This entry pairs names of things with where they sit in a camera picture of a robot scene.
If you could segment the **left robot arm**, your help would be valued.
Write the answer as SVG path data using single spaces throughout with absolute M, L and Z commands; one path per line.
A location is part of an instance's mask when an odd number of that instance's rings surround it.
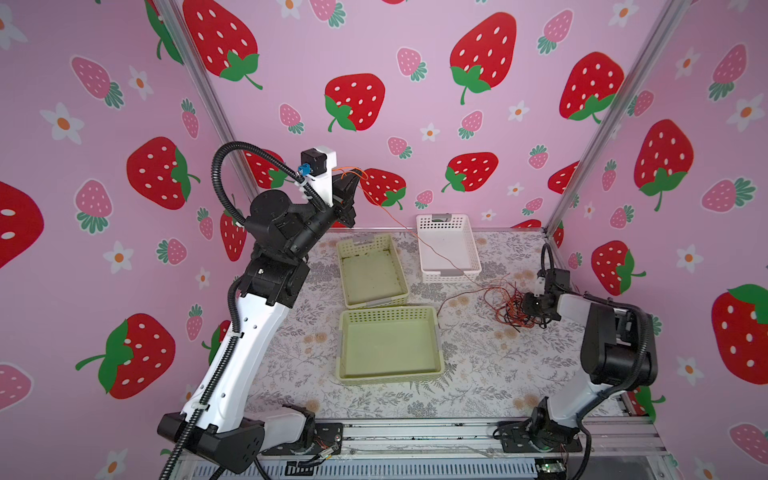
M 221 169 L 227 155 L 250 153 L 276 167 L 294 182 L 307 201 L 293 202 L 282 190 L 254 198 L 242 215 L 225 192 Z M 174 447 L 160 473 L 169 479 L 183 453 L 215 465 L 213 476 L 245 472 L 260 464 L 260 454 L 275 448 L 300 453 L 315 445 L 316 421 L 309 410 L 284 405 L 256 419 L 244 415 L 247 396 L 268 346 L 291 309 L 310 272 L 308 254 L 339 223 L 355 224 L 358 177 L 335 173 L 337 154 L 315 147 L 301 154 L 292 169 L 263 149 L 242 141 L 223 144 L 214 154 L 211 180 L 225 210 L 253 236 L 251 260 L 227 292 L 230 329 L 199 389 L 183 410 L 163 416 L 157 432 Z

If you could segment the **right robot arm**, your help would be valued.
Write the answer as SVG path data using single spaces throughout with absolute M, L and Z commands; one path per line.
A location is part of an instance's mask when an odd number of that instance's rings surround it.
M 538 277 L 543 291 L 526 293 L 522 311 L 530 320 L 571 320 L 584 326 L 582 372 L 555 395 L 544 398 L 527 422 L 529 441 L 539 450 L 570 444 L 583 420 L 614 395 L 649 386 L 658 375 L 652 317 L 637 306 L 575 293 L 570 273 L 557 268 L 543 246 Z

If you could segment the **small green basket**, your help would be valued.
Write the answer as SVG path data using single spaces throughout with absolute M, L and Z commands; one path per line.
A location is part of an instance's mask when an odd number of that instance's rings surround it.
M 340 241 L 337 257 L 348 309 L 408 303 L 409 285 L 390 234 Z

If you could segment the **white plastic basket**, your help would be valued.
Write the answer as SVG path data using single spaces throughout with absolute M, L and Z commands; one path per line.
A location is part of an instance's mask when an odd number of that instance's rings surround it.
M 475 238 L 465 214 L 416 217 L 420 270 L 424 283 L 469 283 L 482 271 Z

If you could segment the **large green basket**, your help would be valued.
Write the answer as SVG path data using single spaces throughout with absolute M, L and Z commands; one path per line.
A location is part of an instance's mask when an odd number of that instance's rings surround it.
M 336 377 L 345 385 L 432 381 L 445 372 L 431 306 L 346 310 L 339 329 Z

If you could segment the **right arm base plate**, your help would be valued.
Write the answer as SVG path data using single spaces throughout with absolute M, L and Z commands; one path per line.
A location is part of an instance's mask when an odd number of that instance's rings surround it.
M 532 426 L 525 422 L 501 422 L 492 433 L 505 453 L 580 453 L 583 446 L 578 428 Z

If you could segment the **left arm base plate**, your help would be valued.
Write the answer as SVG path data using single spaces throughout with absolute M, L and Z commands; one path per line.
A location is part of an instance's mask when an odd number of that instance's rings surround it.
M 293 443 L 283 443 L 270 449 L 263 449 L 260 454 L 266 456 L 305 456 L 312 457 L 324 452 L 338 454 L 343 442 L 344 424 L 339 422 L 320 422 L 305 428 L 300 438 Z

